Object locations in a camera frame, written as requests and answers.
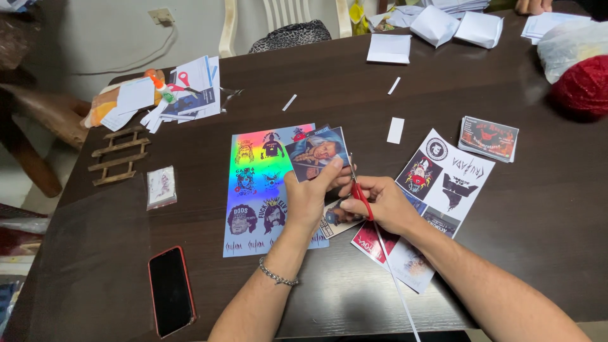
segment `bracelet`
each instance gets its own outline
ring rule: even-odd
[[[280,276],[277,276],[276,274],[274,274],[273,272],[270,272],[265,266],[264,266],[264,257],[260,258],[260,269],[262,270],[262,272],[264,272],[265,275],[273,278],[274,280],[276,280],[277,282],[274,283],[275,285],[278,284],[285,284],[287,286],[295,286],[297,284],[300,283],[300,279],[298,279],[298,277],[295,277],[295,279],[293,281],[289,281],[287,279],[281,278]]]

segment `crown illustration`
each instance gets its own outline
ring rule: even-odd
[[[267,200],[264,200],[264,203],[266,203],[267,206],[272,207],[277,205],[279,198],[278,197],[272,197],[272,198],[268,198]]]

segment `red yarn ball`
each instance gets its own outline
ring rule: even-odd
[[[552,98],[573,111],[599,118],[608,114],[608,55],[580,61],[551,88]]]

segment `phone screen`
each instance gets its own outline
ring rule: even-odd
[[[186,277],[179,248],[173,248],[150,260],[154,314],[161,337],[187,326],[193,319]]]

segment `white glue bottle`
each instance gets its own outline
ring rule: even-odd
[[[166,84],[162,83],[161,80],[157,79],[154,76],[150,76],[150,79],[152,79],[152,82],[154,82],[154,87],[156,87],[156,91],[161,94],[162,98],[165,99],[165,101],[167,101],[170,105],[174,104],[177,101],[177,98],[175,97],[171,89],[167,87]]]

